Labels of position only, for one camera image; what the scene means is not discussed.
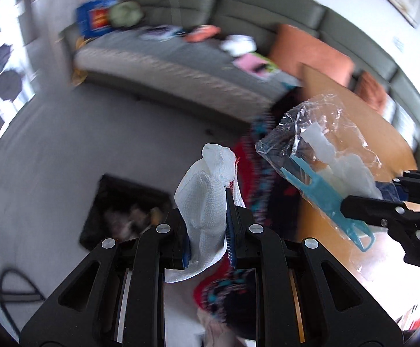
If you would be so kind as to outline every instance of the gray sofa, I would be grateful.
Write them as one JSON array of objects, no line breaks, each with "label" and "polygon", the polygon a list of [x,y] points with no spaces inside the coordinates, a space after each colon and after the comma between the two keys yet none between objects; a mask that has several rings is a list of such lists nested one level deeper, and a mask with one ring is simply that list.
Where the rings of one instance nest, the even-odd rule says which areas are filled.
[{"label": "gray sofa", "polygon": [[[283,73],[268,83],[254,80],[232,66],[232,59],[218,49],[218,39],[246,34],[255,39],[257,52],[267,55],[278,24],[288,23],[352,58],[351,90],[363,70],[377,78],[396,103],[390,123],[412,146],[420,168],[420,94],[388,53],[333,10],[313,0],[135,1],[144,9],[147,24],[190,29],[210,23],[222,32],[204,43],[180,38],[146,43],[135,31],[113,32],[75,53],[77,28],[68,27],[62,36],[75,64],[88,71],[87,81],[124,88],[242,130],[285,93],[280,81],[295,81]],[[415,137],[407,137],[413,122],[418,130]]]}]

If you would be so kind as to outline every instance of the trash bin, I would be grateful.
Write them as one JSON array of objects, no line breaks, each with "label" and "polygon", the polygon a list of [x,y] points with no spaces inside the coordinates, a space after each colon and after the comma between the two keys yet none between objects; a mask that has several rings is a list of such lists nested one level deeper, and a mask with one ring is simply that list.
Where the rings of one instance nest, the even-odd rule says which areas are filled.
[{"label": "trash bin", "polygon": [[80,244],[92,250],[105,238],[111,237],[109,225],[104,217],[105,212],[114,210],[128,213],[133,205],[137,205],[144,213],[149,213],[151,209],[158,207],[163,219],[172,208],[168,193],[112,175],[103,175],[80,233]]}]

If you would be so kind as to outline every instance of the yellow object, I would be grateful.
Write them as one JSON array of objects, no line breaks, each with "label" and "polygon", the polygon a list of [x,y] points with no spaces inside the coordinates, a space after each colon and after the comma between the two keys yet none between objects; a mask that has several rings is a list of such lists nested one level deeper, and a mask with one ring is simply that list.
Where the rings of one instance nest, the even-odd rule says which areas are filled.
[{"label": "yellow object", "polygon": [[[77,42],[75,43],[75,51],[78,51],[80,48],[82,48],[85,44],[92,41],[94,38],[88,38],[85,39],[84,36],[80,36],[77,39]],[[72,83],[74,86],[80,85],[84,80],[86,80],[88,76],[88,72],[86,70],[78,69],[75,64],[74,66],[74,72],[72,74]]]}]

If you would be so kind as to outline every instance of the gray floor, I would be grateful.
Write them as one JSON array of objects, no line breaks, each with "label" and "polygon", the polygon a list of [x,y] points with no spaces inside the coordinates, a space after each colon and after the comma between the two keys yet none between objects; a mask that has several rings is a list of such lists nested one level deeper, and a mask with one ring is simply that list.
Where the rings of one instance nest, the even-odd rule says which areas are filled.
[{"label": "gray floor", "polygon": [[[28,46],[37,94],[0,139],[0,272],[19,268],[49,295],[87,254],[78,236],[102,174],[173,194],[205,143],[230,146],[236,134],[124,92],[71,89],[45,45]],[[199,345],[198,281],[166,287],[168,346]],[[35,309],[10,313],[22,327]]]}]

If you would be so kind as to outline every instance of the blue plastic bag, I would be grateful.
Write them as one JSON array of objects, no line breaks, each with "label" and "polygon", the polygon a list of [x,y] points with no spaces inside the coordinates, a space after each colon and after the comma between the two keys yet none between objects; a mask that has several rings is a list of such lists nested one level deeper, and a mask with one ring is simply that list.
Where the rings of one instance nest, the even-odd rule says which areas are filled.
[{"label": "blue plastic bag", "polygon": [[109,22],[109,8],[117,0],[90,0],[77,8],[77,23],[85,38],[95,38],[114,29]]}]

